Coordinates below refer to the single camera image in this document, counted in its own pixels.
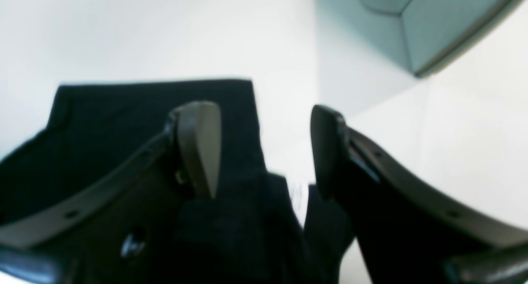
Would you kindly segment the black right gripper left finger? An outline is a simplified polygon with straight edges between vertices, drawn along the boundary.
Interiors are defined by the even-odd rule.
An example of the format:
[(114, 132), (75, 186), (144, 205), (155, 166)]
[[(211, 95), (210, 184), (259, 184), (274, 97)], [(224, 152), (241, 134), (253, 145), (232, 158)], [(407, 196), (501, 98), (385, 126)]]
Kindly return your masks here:
[(186, 103), (162, 132), (77, 194), (1, 227), (1, 273), (24, 284), (143, 284), (169, 276), (180, 205), (215, 198), (219, 104)]

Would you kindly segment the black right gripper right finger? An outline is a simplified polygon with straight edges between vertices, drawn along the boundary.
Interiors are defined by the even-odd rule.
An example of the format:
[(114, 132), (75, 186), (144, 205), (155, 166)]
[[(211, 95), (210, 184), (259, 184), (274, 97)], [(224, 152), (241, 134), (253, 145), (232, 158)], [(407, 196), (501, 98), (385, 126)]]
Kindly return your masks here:
[(316, 184), (347, 213), (374, 284), (526, 284), (528, 233), (428, 185), (341, 113), (311, 112)]

